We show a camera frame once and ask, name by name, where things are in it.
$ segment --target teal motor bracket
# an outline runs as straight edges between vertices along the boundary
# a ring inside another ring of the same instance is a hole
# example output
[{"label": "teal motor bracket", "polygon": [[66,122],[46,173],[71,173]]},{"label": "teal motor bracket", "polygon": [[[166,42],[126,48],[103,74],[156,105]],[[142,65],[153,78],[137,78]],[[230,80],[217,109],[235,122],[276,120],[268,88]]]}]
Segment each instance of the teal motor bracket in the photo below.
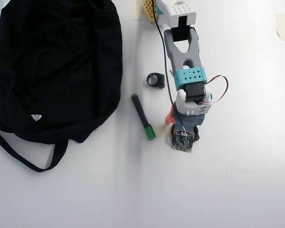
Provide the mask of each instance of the teal motor bracket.
[{"label": "teal motor bracket", "polygon": [[155,5],[156,5],[156,10],[157,10],[158,15],[163,15],[163,12],[160,10],[157,3],[155,3]]},{"label": "teal motor bracket", "polygon": [[175,87],[178,91],[181,86],[187,83],[207,82],[204,67],[195,67],[191,69],[178,70],[174,76]]}]

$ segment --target black cable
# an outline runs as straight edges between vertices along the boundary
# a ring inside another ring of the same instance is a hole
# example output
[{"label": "black cable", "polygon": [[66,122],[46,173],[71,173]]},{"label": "black cable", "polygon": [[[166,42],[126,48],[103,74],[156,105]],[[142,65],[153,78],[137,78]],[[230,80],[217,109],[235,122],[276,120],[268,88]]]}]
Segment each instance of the black cable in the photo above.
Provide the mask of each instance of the black cable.
[{"label": "black cable", "polygon": [[171,101],[173,109],[175,110],[176,116],[177,116],[177,118],[179,119],[179,121],[181,123],[181,126],[183,127],[183,129],[186,132],[185,126],[184,126],[184,124],[183,124],[183,122],[182,122],[182,120],[180,118],[180,113],[177,110],[177,107],[175,106],[175,104],[174,104],[174,102],[172,100],[172,96],[171,96],[171,90],[170,90],[170,84],[169,84],[169,78],[168,78],[168,69],[167,69],[166,45],[165,45],[165,40],[164,40],[164,38],[162,36],[161,29],[160,29],[160,27],[159,27],[159,25],[157,23],[157,19],[156,19],[156,16],[155,16],[154,0],[152,0],[152,8],[153,8],[153,17],[154,17],[154,20],[155,20],[155,23],[156,23],[157,30],[160,33],[161,40],[162,40],[162,45],[163,45],[163,53],[164,53],[164,61],[165,61],[165,73],[166,73],[166,78],[167,78],[167,86],[168,86],[170,101]]}]

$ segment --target yellow object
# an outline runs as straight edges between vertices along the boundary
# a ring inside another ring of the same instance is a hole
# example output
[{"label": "yellow object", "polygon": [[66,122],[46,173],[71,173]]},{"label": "yellow object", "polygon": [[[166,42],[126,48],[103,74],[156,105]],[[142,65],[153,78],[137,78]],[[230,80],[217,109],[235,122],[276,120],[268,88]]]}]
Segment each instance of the yellow object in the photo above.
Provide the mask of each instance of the yellow object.
[{"label": "yellow object", "polygon": [[[157,13],[157,10],[156,10],[156,0],[153,0],[154,1],[154,10],[155,10],[155,16],[156,16],[156,20],[158,21],[158,13]],[[147,16],[148,20],[150,21],[150,23],[154,23],[155,20],[154,20],[154,16],[153,16],[153,7],[152,7],[152,0],[145,0],[143,2],[143,11],[145,13],[145,15]]]}]

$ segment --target black rubber grommet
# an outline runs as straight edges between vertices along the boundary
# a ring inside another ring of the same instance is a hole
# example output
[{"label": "black rubber grommet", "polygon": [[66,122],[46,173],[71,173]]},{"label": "black rubber grommet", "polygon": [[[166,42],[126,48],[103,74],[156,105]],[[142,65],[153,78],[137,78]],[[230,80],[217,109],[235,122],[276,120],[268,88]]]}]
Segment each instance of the black rubber grommet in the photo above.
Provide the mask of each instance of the black rubber grommet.
[{"label": "black rubber grommet", "polygon": [[[150,78],[151,77],[157,77],[157,83],[155,84],[150,84]],[[165,76],[163,74],[160,74],[160,73],[151,73],[148,75],[147,77],[147,83],[149,86],[153,87],[153,88],[160,88],[160,89],[163,89],[165,87]]]}]

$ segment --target gray gripper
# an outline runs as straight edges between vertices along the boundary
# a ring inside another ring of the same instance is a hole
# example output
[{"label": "gray gripper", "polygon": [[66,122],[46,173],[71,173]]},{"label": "gray gripper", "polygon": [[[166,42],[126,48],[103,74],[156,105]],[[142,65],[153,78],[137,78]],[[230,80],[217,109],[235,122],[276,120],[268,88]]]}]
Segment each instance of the gray gripper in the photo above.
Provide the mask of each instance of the gray gripper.
[{"label": "gray gripper", "polygon": [[164,36],[167,54],[171,60],[174,75],[178,70],[183,70],[184,66],[188,66],[189,68],[202,66],[200,60],[199,36],[194,28],[190,29],[188,37],[189,49],[186,53],[182,53],[174,44],[172,31],[170,29],[164,32]]},{"label": "gray gripper", "polygon": [[[186,116],[186,115],[179,113],[179,115],[180,115],[180,118],[184,124],[184,127],[186,128],[186,131],[191,132],[191,133],[194,132],[193,128],[195,126],[202,125],[202,123],[204,122],[204,119],[205,119],[204,114]],[[175,110],[173,110],[172,117],[174,119],[176,119],[175,129],[183,131],[183,128],[182,128],[181,123],[180,123],[180,121],[179,121],[179,119],[175,113]]]}]

